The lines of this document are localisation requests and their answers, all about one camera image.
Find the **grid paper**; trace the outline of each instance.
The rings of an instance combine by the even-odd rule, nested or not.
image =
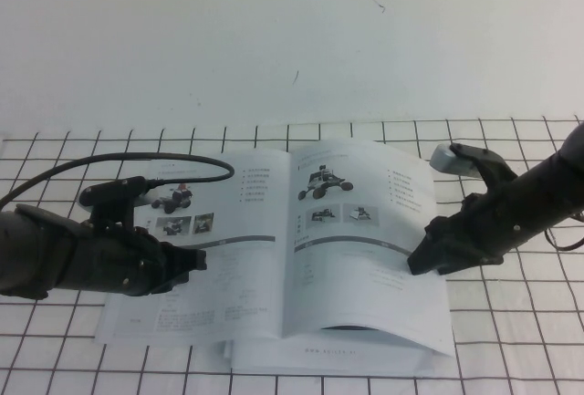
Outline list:
[[[62,162],[114,151],[208,154],[253,148],[293,151],[312,141],[375,140],[428,160],[445,142],[487,147],[518,174],[561,147],[578,117],[565,120],[436,120],[197,127],[192,130],[62,132],[7,136],[0,149],[0,196]],[[144,174],[146,161],[104,162],[39,184],[19,203],[77,221],[74,199],[91,184]],[[450,215],[477,180],[434,173],[438,210]],[[16,203],[7,209],[14,209]],[[559,244],[577,241],[583,223],[553,228]],[[500,266],[449,275],[456,358],[428,378],[237,375],[192,369],[193,348],[128,348],[92,342],[101,293],[54,290],[44,301],[0,296],[0,395],[381,395],[584,393],[584,250],[559,254],[543,236]]]

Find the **gray banner stripe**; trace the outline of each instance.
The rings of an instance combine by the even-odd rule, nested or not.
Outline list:
[[[302,249],[306,249],[310,246],[316,246],[317,244],[323,243],[332,243],[332,242],[357,242],[357,243],[365,243],[365,244],[375,244],[376,246],[383,246],[391,249],[395,252],[399,252],[400,254],[409,255],[411,252],[406,251],[405,249],[389,243],[383,242],[382,240],[376,240],[374,238],[367,238],[367,237],[356,237],[354,235],[337,235],[336,237],[325,237],[325,238],[317,238],[316,240],[311,240],[309,242],[299,244],[294,248],[294,252],[301,251]]]
[[[224,238],[223,240],[215,240],[214,242],[189,244],[188,246],[181,246],[185,249],[206,249],[207,247],[221,246],[223,244],[240,243],[240,242],[274,242],[276,238],[273,235],[243,235],[241,237]]]

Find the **white wall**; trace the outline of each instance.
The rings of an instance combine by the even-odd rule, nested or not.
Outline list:
[[[0,129],[565,115],[583,86],[584,0],[0,0]]]

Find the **robot illustration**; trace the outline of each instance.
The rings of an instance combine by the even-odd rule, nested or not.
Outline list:
[[[329,208],[326,208],[322,211],[315,211],[312,213],[312,221],[313,222],[325,222],[327,217],[333,218],[336,217],[335,214]]]
[[[185,183],[181,183],[178,188],[172,191],[171,197],[161,197],[152,202],[151,206],[154,209],[164,207],[164,212],[167,214],[174,213],[177,208],[188,208],[191,206],[191,198],[193,192],[189,190]]]
[[[298,194],[298,199],[301,201],[312,190],[314,190],[314,192],[312,192],[312,197],[314,199],[320,199],[327,194],[327,190],[330,187],[340,187],[343,192],[349,192],[353,189],[353,184],[346,182],[345,179],[335,176],[333,171],[327,170],[326,165],[321,165],[318,168],[318,172],[314,172],[310,175],[308,189],[300,192]]]
[[[183,231],[183,220],[172,220],[162,228],[166,235],[177,235]]]
[[[355,220],[371,220],[369,213],[365,211],[365,208],[358,206],[353,211],[350,212],[349,217]]]

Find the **wire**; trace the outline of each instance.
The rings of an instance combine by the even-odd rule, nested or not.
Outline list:
[[[544,231],[544,235],[546,236],[546,240],[549,244],[551,244],[557,251],[560,252],[568,252],[568,251],[573,251],[574,249],[578,249],[579,247],[581,247],[582,245],[584,245],[584,238],[582,238],[580,241],[574,243],[574,244],[569,244],[568,246],[558,246],[558,244],[556,243],[556,239],[554,238],[553,235],[549,235],[549,229],[547,229],[546,231]]]
[[[103,155],[93,155],[87,158],[81,158],[78,160],[66,162],[64,164],[53,167],[46,172],[40,173],[33,179],[26,181],[22,185],[16,187],[9,194],[0,199],[0,211],[12,202],[16,197],[21,195],[23,192],[30,190],[32,187],[46,181],[53,176],[66,172],[67,170],[75,169],[76,167],[81,167],[82,165],[95,164],[97,162],[104,161],[138,161],[138,160],[169,160],[169,161],[189,161],[189,162],[200,162],[202,164],[209,164],[215,167],[221,167],[227,170],[227,173],[220,174],[219,176],[211,176],[204,178],[189,178],[189,179],[159,179],[150,181],[150,188],[160,187],[161,185],[167,183],[199,183],[199,182],[219,182],[231,178],[235,174],[235,170],[232,165],[224,161],[214,160],[213,158],[207,158],[204,156],[197,155],[186,155],[182,153],[164,153],[164,152],[141,152],[141,151],[130,151],[121,153],[105,153]]]

